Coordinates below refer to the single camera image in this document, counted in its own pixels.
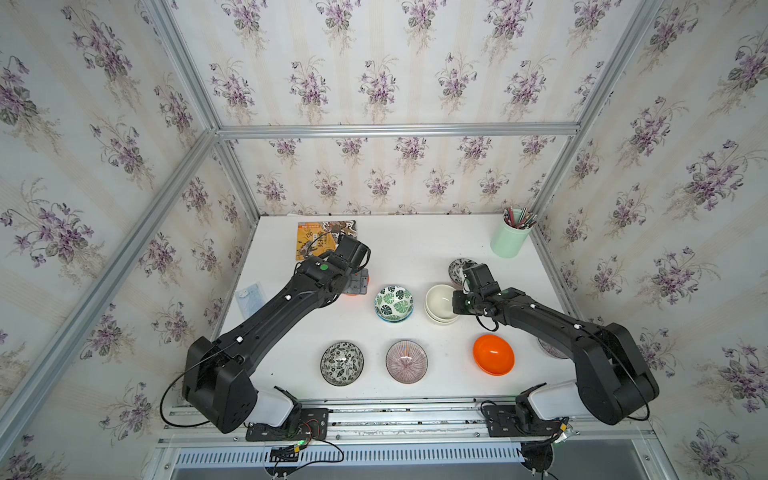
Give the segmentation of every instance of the cable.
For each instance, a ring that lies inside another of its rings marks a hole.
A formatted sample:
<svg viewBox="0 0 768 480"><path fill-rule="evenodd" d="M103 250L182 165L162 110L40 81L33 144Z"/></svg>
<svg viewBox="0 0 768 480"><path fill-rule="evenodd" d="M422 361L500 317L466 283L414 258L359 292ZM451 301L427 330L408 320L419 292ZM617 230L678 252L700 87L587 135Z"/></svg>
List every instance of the cable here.
<svg viewBox="0 0 768 480"><path fill-rule="evenodd" d="M232 343L230 343L226 347L222 348L218 352L211 353L209 356L207 356L207 357L203 358L201 361L195 363L190 368L184 370L178 377L176 377L174 379L173 382L170 383L168 388L165 389L165 393L163 393L163 396L160 398L160 418L163 419L163 422L165 422L167 425L170 425L172 427L177 427L179 429L191 429L192 427L199 427L200 425L205 425L206 423L210 423L210 420L206 420L205 422L200 422L200 423L193 423L192 425L178 425L177 423L169 422L168 419L165 418L165 414L163 414L163 402L165 401L165 396L168 395L168 392L170 391L170 389L173 388L173 386L176 384L176 382L178 382L181 377L185 376L187 374L187 372L192 370L194 367L200 365L202 362L206 362L207 360L210 360L210 359L214 358L216 355L218 355L220 353L224 353L224 350L230 348L232 345L235 345L236 343L237 343L237 340L233 341Z"/></svg>
<svg viewBox="0 0 768 480"><path fill-rule="evenodd" d="M491 330L487 326L482 324L482 322L480 321L480 317L479 316L475 315L475 318L478 320L478 323L480 324L480 326L483 327L484 329L488 330L489 332L495 332L496 330L498 330L498 322L496 320L491 319L491 320L493 320L493 323L496 324L496 327L494 327L494 329Z"/></svg>

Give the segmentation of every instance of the orange object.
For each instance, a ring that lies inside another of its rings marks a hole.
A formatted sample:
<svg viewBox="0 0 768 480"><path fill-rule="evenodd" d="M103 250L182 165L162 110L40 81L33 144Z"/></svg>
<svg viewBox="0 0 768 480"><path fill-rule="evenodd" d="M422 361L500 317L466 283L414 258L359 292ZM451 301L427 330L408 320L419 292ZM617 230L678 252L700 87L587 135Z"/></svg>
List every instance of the orange object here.
<svg viewBox="0 0 768 480"><path fill-rule="evenodd" d="M478 338L472 348L472 356L482 371L489 375L506 375L515 366L515 352L512 347L496 335L483 335Z"/></svg>

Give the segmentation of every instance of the leaf pattern bowl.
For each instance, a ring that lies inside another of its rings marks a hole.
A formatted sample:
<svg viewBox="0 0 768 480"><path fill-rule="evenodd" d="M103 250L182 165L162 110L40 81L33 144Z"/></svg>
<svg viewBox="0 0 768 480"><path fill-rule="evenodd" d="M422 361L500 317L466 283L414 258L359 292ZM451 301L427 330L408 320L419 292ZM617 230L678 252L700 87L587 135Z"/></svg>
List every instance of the leaf pattern bowl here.
<svg viewBox="0 0 768 480"><path fill-rule="evenodd" d="M373 308L385 322L402 322L413 313L413 295L404 286L385 286L376 294Z"/></svg>
<svg viewBox="0 0 768 480"><path fill-rule="evenodd" d="M354 343L337 342L328 347L320 360L320 373L334 386L347 386L360 377L364 360Z"/></svg>

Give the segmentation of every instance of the book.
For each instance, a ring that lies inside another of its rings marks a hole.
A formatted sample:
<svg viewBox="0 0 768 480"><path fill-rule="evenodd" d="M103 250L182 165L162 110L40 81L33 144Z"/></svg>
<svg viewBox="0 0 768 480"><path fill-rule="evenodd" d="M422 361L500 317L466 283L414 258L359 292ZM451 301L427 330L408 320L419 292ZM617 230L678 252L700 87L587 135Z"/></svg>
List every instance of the book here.
<svg viewBox="0 0 768 480"><path fill-rule="evenodd" d="M355 220L299 222L296 234L296 260L303 261L309 255L317 257L328 250L335 250L339 244L339 235L342 234L357 238L357 222Z"/></svg>

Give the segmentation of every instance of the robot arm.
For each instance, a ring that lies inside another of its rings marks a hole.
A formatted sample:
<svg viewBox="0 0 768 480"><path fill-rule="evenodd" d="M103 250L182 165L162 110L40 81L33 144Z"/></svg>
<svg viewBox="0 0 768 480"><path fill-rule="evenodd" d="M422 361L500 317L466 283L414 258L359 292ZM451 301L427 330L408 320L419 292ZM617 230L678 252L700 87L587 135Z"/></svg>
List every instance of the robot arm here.
<svg viewBox="0 0 768 480"><path fill-rule="evenodd" d="M525 292L501 290L482 263L465 267L464 274L469 292L454 292L454 313L483 315L523 329L568 355L576 367L581 402L598 420L615 425L659 395L656 380L623 326L581 322Z"/></svg>
<svg viewBox="0 0 768 480"><path fill-rule="evenodd" d="M221 432L236 429L259 399L250 381L259 362L307 313L333 303L369 256L366 245L342 236L336 251L307 257L288 284L249 319L213 342L197 339L187 351L184 398Z"/></svg>

